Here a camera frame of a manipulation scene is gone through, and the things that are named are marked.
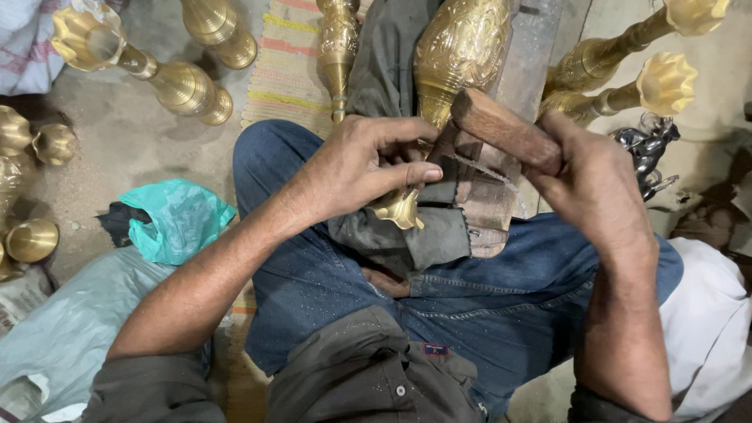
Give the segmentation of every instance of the woven rug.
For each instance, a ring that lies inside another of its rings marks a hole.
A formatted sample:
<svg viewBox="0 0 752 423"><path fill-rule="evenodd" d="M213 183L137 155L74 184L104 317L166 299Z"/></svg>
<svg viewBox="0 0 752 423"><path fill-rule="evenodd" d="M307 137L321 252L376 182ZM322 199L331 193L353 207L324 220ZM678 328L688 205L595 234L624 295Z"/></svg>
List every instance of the woven rug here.
<svg viewBox="0 0 752 423"><path fill-rule="evenodd" d="M371 2L361 1L359 19ZM326 77L316 61L322 14L310 0L272 0L269 7L241 125L284 119L325 138L332 131L332 121Z"/></svg>
<svg viewBox="0 0 752 423"><path fill-rule="evenodd" d="M362 20L372 0L361 0ZM316 61L316 44L322 17L314 0L272 0L264 15L264 32L259 58L250 76L248 103L241 114L242 127L265 119L295 122L326 138L332 131L326 77ZM262 422L265 416L266 386L271 381L244 350L245 338L256 312L253 282L232 304L228 423Z"/></svg>

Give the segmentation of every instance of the green plastic bag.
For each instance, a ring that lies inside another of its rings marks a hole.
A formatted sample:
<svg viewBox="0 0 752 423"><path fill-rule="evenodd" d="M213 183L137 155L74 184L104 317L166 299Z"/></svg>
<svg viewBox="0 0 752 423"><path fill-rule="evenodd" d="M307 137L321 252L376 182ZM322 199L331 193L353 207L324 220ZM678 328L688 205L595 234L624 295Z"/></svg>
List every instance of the green plastic bag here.
<svg viewBox="0 0 752 423"><path fill-rule="evenodd" d="M154 263L187 262L217 239L236 213L209 189L185 179L144 185L118 198L151 216L150 224L131 219L128 235Z"/></svg>

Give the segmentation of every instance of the forearm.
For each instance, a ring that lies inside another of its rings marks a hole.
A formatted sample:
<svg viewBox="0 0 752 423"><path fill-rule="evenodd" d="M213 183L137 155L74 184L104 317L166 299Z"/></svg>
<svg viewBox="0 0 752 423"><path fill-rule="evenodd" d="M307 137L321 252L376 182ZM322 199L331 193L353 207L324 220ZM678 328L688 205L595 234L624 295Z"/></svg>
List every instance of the forearm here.
<svg viewBox="0 0 752 423"><path fill-rule="evenodd" d="M287 207L287 193L267 200L149 293L130 315L107 359L193 351L219 325L250 277L308 222Z"/></svg>
<svg viewBox="0 0 752 423"><path fill-rule="evenodd" d="M602 254L575 375L603 397L656 421L671 418L671 386L656 298L658 246Z"/></svg>

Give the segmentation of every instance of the metal shavings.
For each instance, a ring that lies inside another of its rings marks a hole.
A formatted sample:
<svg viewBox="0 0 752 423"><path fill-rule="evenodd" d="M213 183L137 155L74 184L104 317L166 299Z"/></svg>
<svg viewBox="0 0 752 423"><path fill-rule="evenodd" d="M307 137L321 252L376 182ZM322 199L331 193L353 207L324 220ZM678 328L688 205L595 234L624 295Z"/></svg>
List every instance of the metal shavings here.
<svg viewBox="0 0 752 423"><path fill-rule="evenodd" d="M507 186L507 188L509 188L515 194L514 199L517 201L517 204L519 205L520 210L522 211L522 217L525 219L529 218L529 215L527 214L527 207L525 206L525 202L523 201L520 188L517 188L517 185L515 185L511 179L507 178L506 176L498 172L494 172L493 170L488 169L488 167L486 167L485 165L479 162L476 162L475 160L470 160L458 154L451 154L449 158L455 159L456 161L464 165L470 166L473 169L476 169L480 172L485 173L486 175L489 175L491 178L498 179L499 181L501 181L504 185Z"/></svg>

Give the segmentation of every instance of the blue jeans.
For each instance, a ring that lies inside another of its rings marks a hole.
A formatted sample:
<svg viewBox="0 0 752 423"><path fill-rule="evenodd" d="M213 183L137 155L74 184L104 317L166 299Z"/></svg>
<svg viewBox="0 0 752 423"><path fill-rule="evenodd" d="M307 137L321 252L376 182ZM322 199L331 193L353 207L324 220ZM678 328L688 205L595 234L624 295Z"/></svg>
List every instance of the blue jeans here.
<svg viewBox="0 0 752 423"><path fill-rule="evenodd" d="M240 216L264 202L323 140L291 122L267 120L243 131L233 174ZM660 240L657 293L663 303L684 265ZM491 416L514 389L571 356L584 322L598 255L554 214L513 219L492 259L462 258L415 279L410 297L393 300L369 284L356 253L329 238L326 222L285 241L253 276L257 309L246 351L271 375L315 330L367 306L390 312L412 340L448 346L473 361L471 396Z"/></svg>

